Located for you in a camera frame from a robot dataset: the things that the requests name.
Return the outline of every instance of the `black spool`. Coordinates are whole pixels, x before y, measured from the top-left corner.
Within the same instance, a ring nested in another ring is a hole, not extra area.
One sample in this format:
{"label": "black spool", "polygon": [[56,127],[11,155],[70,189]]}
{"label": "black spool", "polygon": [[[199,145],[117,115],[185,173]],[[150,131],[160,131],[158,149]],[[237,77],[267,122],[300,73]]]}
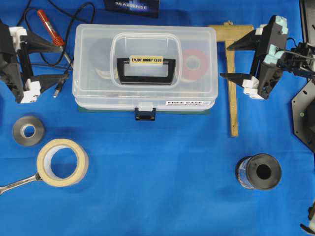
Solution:
{"label": "black spool", "polygon": [[269,190],[280,182],[281,167],[271,155],[257,154],[238,162],[236,177],[244,188]]}

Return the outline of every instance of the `green box base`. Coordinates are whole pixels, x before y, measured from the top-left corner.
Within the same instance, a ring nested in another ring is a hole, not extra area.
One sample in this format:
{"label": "green box base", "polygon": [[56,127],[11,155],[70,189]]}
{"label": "green box base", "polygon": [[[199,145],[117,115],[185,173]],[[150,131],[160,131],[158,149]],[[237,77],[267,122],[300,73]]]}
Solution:
{"label": "green box base", "polygon": [[[78,106],[78,111],[80,112],[125,112],[125,111],[117,111],[117,110],[89,110],[83,107]],[[166,113],[166,114],[181,114],[181,115],[208,115],[210,114],[210,109],[202,111],[202,112],[157,112],[157,113]]]}

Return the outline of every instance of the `masking tape roll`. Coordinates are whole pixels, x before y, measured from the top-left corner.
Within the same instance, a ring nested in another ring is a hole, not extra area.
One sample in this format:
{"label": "masking tape roll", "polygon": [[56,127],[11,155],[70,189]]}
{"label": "masking tape roll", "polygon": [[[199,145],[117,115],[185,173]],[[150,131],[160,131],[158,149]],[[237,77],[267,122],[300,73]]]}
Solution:
{"label": "masking tape roll", "polygon": [[[77,157],[77,167],[67,178],[57,177],[51,169],[51,160],[60,149],[70,148]],[[54,139],[46,144],[37,157],[37,171],[42,180],[54,187],[65,187],[79,182],[89,167],[89,157],[81,146],[69,139]]]}

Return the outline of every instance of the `black handle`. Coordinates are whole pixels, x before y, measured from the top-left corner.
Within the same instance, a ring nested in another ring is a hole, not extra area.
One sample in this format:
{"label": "black handle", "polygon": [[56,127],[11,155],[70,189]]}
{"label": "black handle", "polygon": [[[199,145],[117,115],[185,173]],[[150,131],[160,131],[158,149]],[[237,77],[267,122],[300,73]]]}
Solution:
{"label": "black handle", "polygon": [[163,59],[163,65],[168,65],[167,76],[125,76],[125,64],[129,58],[117,58],[117,72],[122,85],[170,85],[175,71],[175,59]]}

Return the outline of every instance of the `plastic storage box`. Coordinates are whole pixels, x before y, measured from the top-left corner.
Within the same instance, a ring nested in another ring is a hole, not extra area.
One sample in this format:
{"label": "plastic storage box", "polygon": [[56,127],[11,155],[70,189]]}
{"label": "plastic storage box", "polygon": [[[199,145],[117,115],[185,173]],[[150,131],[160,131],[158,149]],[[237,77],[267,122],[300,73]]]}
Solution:
{"label": "plastic storage box", "polygon": [[73,95],[92,110],[204,111],[218,96],[208,27],[79,25]]}

